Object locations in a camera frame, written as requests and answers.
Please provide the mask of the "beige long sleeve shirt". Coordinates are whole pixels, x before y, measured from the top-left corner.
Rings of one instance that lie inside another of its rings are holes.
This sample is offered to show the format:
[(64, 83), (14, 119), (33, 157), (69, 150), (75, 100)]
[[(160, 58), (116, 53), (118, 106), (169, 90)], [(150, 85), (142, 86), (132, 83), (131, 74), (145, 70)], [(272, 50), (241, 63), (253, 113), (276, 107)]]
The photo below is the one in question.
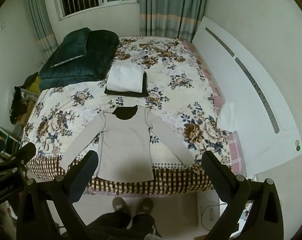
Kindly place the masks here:
[(101, 112), (72, 141), (60, 161), (67, 170), (73, 160), (92, 142), (98, 141), (99, 164), (95, 176), (109, 181), (135, 183), (154, 179), (150, 135), (154, 134), (186, 166), (194, 158), (177, 134), (159, 116), (142, 106), (132, 107), (133, 115), (121, 119)]

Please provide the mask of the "striped teal curtain right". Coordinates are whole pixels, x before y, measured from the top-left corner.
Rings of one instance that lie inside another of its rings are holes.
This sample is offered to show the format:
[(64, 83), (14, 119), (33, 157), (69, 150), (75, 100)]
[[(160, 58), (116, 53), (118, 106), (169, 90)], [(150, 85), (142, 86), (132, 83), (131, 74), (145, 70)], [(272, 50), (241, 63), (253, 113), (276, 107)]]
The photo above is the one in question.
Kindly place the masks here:
[(191, 42), (207, 0), (139, 0), (139, 34)]

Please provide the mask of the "right shoe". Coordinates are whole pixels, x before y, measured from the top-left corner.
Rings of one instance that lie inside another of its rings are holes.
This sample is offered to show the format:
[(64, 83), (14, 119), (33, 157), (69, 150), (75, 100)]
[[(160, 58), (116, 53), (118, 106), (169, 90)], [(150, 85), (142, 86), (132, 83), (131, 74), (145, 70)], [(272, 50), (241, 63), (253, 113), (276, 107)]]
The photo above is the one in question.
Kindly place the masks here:
[(148, 215), (150, 215), (152, 213), (153, 208), (154, 208), (154, 202), (152, 201), (152, 199), (151, 198), (145, 198), (138, 205), (136, 213), (137, 214), (148, 214)]

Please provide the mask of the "dark clothes pile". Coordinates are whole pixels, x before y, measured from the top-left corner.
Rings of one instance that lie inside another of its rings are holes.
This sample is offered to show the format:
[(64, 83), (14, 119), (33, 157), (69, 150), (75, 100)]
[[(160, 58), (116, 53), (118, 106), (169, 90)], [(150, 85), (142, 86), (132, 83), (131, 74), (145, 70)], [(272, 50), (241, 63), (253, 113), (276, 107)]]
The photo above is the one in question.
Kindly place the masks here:
[(23, 85), (14, 87), (14, 95), (10, 109), (10, 122), (13, 125), (17, 123), (23, 126), (26, 125), (26, 118), (28, 114), (31, 113), (40, 95), (40, 78), (38, 74), (39, 73), (36, 72), (28, 76)]

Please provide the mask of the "white cloth by headboard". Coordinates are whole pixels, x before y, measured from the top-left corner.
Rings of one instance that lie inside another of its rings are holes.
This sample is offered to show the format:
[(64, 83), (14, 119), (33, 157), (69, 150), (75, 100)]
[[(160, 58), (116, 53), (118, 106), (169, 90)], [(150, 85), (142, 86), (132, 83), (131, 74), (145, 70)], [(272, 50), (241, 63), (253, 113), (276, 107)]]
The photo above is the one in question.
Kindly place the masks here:
[(227, 132), (234, 132), (234, 103), (226, 102), (222, 105), (217, 119), (217, 127)]

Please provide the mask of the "dark green folded blanket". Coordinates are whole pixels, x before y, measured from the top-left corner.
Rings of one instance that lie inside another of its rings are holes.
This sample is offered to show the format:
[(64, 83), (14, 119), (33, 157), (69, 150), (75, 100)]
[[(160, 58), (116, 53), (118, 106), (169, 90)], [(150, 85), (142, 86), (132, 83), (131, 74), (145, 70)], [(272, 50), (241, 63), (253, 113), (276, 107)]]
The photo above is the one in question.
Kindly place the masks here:
[(52, 55), (39, 72), (41, 91), (75, 83), (101, 81), (111, 67), (119, 37), (113, 31), (91, 30), (86, 41), (86, 55), (51, 68)]

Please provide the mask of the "shoe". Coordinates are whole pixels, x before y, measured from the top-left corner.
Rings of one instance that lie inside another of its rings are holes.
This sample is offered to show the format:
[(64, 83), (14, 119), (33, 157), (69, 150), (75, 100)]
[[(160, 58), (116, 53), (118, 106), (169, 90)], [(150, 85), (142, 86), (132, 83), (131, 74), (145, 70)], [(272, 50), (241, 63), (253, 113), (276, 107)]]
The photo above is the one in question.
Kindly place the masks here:
[(137, 214), (148, 214), (148, 215), (150, 215), (152, 213), (153, 208), (154, 208), (154, 202), (152, 201), (152, 199), (151, 198), (145, 198), (138, 205), (136, 213)]
[(121, 197), (113, 198), (112, 207), (113, 207), (114, 211), (123, 211), (126, 213), (130, 213), (130, 207), (127, 205), (125, 200)]

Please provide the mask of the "striped teal curtain left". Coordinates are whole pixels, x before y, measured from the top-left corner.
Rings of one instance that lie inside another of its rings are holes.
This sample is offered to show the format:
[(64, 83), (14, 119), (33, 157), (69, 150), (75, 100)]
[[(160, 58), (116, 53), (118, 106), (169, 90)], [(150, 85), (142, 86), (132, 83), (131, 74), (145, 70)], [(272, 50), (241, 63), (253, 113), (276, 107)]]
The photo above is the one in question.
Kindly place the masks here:
[(45, 0), (25, 0), (26, 10), (34, 27), (36, 41), (46, 58), (58, 48), (52, 25), (48, 17)]

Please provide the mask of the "dark green pillow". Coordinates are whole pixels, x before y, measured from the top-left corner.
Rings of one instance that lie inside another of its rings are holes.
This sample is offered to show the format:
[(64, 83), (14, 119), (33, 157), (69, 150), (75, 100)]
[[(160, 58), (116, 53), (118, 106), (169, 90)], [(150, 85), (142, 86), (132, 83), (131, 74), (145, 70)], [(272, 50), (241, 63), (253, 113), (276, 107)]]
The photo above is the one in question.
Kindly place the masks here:
[(86, 55), (86, 41), (91, 29), (85, 27), (67, 34), (63, 42), (52, 54), (51, 68), (61, 66), (67, 62)]

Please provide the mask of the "folded white garment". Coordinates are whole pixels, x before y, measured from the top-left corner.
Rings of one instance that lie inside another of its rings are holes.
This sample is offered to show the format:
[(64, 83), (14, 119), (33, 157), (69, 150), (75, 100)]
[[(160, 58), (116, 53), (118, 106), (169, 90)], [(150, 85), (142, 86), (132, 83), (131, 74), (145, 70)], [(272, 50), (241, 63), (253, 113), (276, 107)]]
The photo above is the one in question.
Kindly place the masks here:
[(129, 62), (115, 63), (108, 73), (106, 88), (115, 92), (141, 93), (144, 69)]

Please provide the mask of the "folded black garment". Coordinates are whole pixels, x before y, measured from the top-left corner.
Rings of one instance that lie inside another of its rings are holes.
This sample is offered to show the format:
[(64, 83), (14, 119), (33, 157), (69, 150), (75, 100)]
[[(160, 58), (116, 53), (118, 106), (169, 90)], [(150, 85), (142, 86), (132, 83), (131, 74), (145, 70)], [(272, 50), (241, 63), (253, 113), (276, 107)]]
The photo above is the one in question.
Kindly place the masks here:
[(133, 98), (144, 98), (149, 96), (148, 93), (148, 86), (147, 86), (147, 74), (143, 74), (143, 84), (142, 84), (142, 92), (116, 92), (112, 90), (108, 90), (107, 88), (105, 89), (104, 93), (106, 95), (118, 95), (118, 96), (127, 96), (127, 97), (133, 97)]

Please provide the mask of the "left shoe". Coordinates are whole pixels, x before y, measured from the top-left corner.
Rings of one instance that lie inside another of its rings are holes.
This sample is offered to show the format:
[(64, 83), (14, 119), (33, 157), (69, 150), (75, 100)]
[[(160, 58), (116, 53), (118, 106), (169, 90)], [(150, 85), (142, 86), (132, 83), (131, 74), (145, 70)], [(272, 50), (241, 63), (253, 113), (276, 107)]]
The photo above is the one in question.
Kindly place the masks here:
[(113, 198), (112, 207), (113, 207), (114, 211), (123, 211), (126, 213), (130, 213), (130, 207), (127, 205), (125, 200), (121, 197)]

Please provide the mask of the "pink plaid mattress cover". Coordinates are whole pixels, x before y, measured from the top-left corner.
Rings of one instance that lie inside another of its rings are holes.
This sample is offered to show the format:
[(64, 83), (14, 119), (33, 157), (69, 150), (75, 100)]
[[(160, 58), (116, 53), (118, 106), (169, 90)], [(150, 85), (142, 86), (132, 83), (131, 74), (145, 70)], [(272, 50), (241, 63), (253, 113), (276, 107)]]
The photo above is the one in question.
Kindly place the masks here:
[[(189, 50), (190, 53), (192, 53), (195, 56), (198, 64), (200, 65), (204, 73), (205, 78), (208, 79), (208, 83), (213, 92), (213, 102), (214, 102), (215, 112), (216, 114), (219, 114), (221, 107), (225, 103), (225, 99), (218, 86), (218, 83), (216, 82), (212, 72), (208, 68), (203, 57), (198, 53), (195, 46), (186, 41), (182, 41), (182, 44), (187, 50)], [(230, 152), (231, 152), (232, 171), (234, 174), (242, 174), (246, 176), (245, 162), (244, 162), (242, 147), (240, 145), (240, 139), (238, 133), (237, 131), (227, 132), (227, 135), (228, 135), (227, 141), (229, 143)]]

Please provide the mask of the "striped teal curtain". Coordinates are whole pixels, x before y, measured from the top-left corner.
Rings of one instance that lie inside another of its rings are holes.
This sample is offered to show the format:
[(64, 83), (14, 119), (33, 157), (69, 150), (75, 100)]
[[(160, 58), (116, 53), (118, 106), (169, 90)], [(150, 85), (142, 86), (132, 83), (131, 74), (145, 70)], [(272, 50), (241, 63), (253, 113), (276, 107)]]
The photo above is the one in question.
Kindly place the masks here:
[(139, 34), (191, 42), (207, 0), (139, 0)]
[(34, 27), (36, 41), (46, 58), (58, 48), (52, 25), (48, 17), (45, 0), (25, 0), (26, 10)]

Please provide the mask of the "person legs dark trousers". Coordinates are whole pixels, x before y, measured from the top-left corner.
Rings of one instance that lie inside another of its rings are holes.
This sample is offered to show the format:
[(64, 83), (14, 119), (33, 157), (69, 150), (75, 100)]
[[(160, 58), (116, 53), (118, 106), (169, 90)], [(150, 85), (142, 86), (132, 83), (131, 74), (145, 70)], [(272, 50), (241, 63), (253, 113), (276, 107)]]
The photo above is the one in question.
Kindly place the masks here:
[(159, 234), (154, 218), (146, 213), (131, 217), (123, 210), (105, 213), (87, 226), (93, 239), (145, 239), (146, 235)]

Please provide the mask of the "white headboard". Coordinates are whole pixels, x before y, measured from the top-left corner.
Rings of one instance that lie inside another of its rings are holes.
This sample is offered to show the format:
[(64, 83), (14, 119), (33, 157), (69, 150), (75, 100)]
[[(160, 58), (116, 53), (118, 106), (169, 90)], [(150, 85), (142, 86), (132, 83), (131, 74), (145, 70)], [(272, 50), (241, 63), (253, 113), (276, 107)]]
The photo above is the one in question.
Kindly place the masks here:
[(260, 62), (222, 27), (204, 17), (192, 40), (226, 102), (234, 104), (235, 130), (246, 174), (253, 176), (302, 154), (294, 117)]

